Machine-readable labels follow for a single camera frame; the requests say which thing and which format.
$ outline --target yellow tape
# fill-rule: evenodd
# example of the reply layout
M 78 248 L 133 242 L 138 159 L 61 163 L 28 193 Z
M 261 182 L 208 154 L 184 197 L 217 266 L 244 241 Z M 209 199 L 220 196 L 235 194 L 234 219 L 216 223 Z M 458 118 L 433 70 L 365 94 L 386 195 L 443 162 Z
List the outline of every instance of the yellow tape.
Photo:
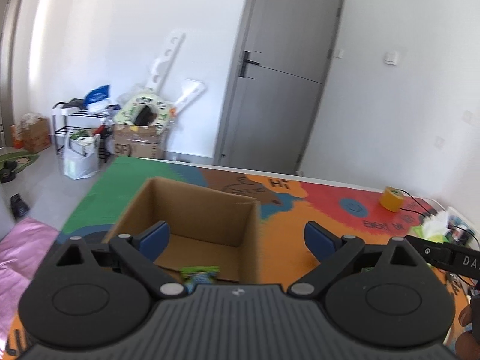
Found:
M 405 196 L 403 193 L 395 188 L 387 187 L 380 198 L 380 204 L 388 211 L 399 212 L 404 200 Z

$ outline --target black door handle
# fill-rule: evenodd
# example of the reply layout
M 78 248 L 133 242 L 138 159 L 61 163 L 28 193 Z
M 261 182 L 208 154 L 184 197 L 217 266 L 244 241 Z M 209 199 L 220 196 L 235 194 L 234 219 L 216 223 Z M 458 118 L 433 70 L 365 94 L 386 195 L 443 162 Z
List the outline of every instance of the black door handle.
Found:
M 250 61 L 249 58 L 250 58 L 250 51 L 244 51 L 239 77 L 245 78 L 245 72 L 247 71 L 247 64 L 260 66 L 260 62 Z

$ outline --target finger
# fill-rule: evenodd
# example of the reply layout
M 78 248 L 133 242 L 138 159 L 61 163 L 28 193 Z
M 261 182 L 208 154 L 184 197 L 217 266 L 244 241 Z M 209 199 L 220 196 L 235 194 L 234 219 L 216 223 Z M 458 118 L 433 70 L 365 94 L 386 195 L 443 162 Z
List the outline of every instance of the finger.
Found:
M 457 339 L 455 352 L 461 360 L 478 360 L 480 358 L 480 345 L 470 332 L 465 332 Z
M 467 326 L 473 320 L 473 312 L 472 307 L 467 306 L 465 309 L 460 311 L 460 315 L 458 316 L 458 321 L 460 322 L 461 326 Z

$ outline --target painted table surface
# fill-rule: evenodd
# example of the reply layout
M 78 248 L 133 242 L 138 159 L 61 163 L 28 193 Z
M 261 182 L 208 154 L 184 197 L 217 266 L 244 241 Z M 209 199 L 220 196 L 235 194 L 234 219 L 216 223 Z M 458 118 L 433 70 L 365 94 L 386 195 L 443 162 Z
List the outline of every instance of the painted table surface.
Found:
M 83 228 L 81 235 L 85 236 L 85 228 L 115 223 L 140 186 L 151 177 L 256 198 L 261 204 L 261 281 L 281 283 L 284 288 L 318 264 L 303 240 L 303 228 L 308 221 L 319 223 L 337 236 L 357 235 L 370 244 L 385 244 L 391 237 L 404 236 L 410 227 L 420 224 L 418 214 L 407 211 L 395 214 L 381 207 L 381 192 L 356 186 L 118 157 L 70 216 L 58 241 L 64 242 L 80 228 Z M 404 207 L 419 209 L 410 198 Z M 466 305 L 462 294 L 460 291 L 455 295 L 457 316 Z M 455 336 L 463 330 L 457 325 L 454 325 Z

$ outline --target pink blanket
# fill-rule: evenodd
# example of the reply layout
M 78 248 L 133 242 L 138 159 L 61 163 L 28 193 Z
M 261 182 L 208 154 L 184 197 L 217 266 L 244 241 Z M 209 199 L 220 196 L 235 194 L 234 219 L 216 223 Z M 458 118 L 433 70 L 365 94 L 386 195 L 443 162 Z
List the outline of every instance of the pink blanket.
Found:
M 54 228 L 27 218 L 0 242 L 0 354 L 20 297 L 57 236 Z

